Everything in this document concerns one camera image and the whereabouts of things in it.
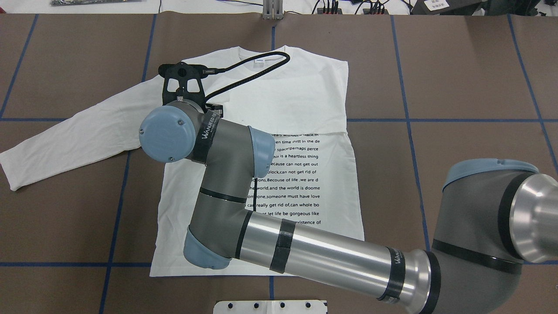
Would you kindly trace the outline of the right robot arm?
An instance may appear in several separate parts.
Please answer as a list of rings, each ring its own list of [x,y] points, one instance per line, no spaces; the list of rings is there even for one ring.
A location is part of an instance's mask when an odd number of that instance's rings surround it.
[[[557,181],[522,161],[455,164],[431,249],[405,253],[363,240],[344,133],[273,137],[174,101],[148,114],[138,137],[166,163],[162,223],[167,248],[185,258],[154,276],[233,263],[233,273],[267,268],[411,314],[486,314],[514,292],[524,262],[557,256]]]

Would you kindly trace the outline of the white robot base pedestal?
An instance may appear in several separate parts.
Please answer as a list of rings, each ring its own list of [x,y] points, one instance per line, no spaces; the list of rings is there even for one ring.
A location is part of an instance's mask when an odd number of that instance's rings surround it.
[[[230,300],[219,301],[214,314],[327,314],[326,300]]]

